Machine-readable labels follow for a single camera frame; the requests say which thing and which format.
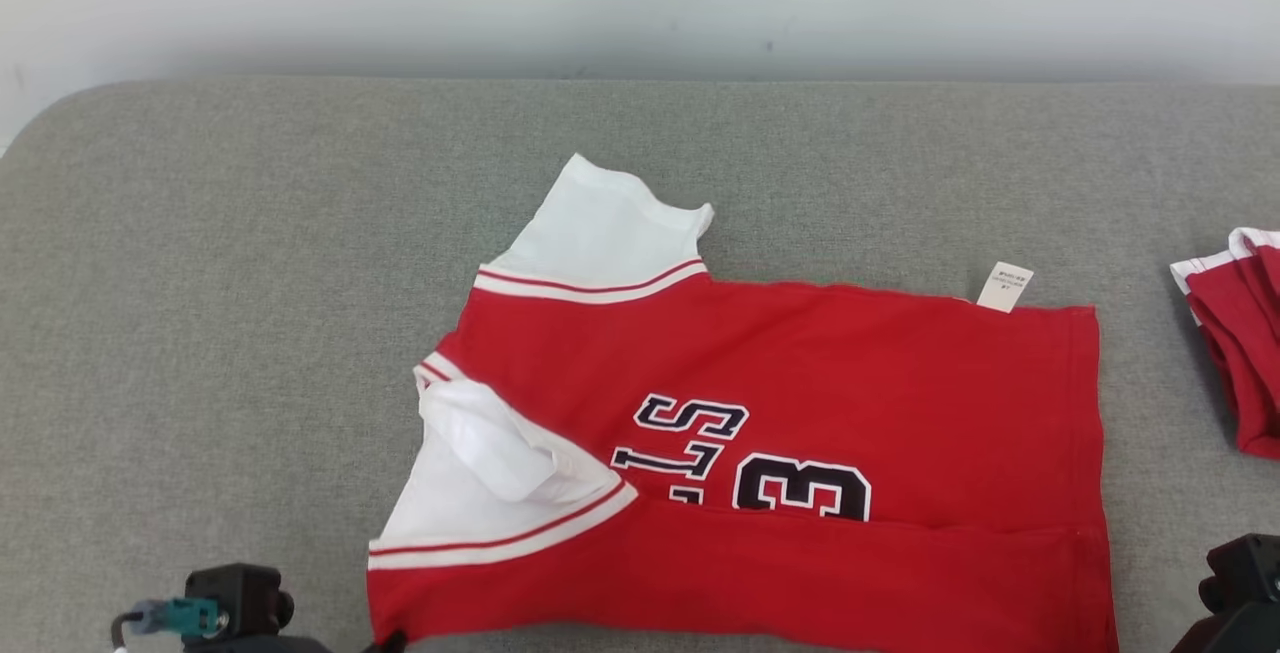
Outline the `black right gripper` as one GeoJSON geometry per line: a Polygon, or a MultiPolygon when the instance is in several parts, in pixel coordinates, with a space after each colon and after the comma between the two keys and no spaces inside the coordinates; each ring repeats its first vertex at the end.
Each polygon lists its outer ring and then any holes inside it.
{"type": "Polygon", "coordinates": [[[1279,652],[1279,603],[1249,602],[1202,618],[1172,652],[1279,652]]]}

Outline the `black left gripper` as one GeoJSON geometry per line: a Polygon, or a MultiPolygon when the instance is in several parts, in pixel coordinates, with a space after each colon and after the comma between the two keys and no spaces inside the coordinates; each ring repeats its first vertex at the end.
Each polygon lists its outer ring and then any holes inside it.
{"type": "MultiPolygon", "coordinates": [[[[371,641],[361,653],[404,653],[408,636],[393,631],[381,640],[371,641]]],[[[206,640],[195,644],[202,653],[329,653],[330,649],[307,636],[252,635],[206,640]]]]}

